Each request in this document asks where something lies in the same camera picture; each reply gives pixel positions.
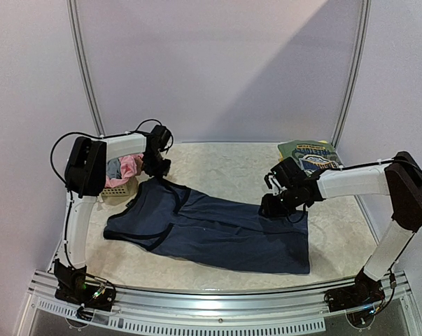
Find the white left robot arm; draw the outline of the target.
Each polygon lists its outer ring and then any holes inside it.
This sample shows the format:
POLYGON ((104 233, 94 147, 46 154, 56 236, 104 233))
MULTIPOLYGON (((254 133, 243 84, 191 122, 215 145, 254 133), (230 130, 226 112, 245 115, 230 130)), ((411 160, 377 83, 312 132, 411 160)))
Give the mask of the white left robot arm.
POLYGON ((143 170, 148 175, 162 176, 169 170, 169 161, 162 157, 173 142, 165 127, 151 132, 127 132, 114 136, 77 136, 64 173, 66 213, 60 262, 66 267, 86 266, 85 245, 94 203, 106 183, 107 162, 128 155, 142 154, 143 170))

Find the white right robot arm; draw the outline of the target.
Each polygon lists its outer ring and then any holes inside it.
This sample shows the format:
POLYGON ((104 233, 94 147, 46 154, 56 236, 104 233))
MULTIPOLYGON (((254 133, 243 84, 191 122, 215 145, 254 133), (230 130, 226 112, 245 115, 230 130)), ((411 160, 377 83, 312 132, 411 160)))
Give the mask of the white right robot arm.
POLYGON ((288 157, 265 176, 269 192, 262 197, 260 213, 265 217, 289 216, 298 207, 339 197, 388 197, 391 219, 361 279, 349 288, 349 299, 363 305, 376 292, 378 281, 393 267, 412 237, 422 227, 422 168, 407 151, 394 157, 350 167, 319 169, 307 174, 288 157))

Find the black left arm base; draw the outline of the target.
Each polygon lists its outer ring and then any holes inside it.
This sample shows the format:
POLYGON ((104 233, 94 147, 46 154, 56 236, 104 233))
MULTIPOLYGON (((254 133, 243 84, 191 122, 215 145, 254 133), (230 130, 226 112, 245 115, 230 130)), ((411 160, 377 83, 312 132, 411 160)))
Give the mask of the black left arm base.
POLYGON ((82 308, 110 312, 117 294, 115 285, 106 279, 88 274, 86 269, 65 266, 56 259, 54 275, 58 285, 55 298, 82 308))

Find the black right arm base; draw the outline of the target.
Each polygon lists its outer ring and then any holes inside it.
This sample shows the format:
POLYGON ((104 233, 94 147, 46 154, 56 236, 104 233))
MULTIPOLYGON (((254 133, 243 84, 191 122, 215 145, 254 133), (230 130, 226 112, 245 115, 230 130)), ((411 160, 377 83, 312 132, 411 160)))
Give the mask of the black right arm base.
POLYGON ((394 273, 391 270, 389 271, 391 272, 389 281, 392 293, 388 300, 386 300, 381 280, 374 280, 367 276, 363 267, 356 275, 352 285, 333 288, 325 292, 324 301, 328 305, 329 311, 338 312, 372 305, 375 302, 380 302, 380 305, 372 310, 372 314, 378 314, 383 311, 393 299, 397 286, 394 273))

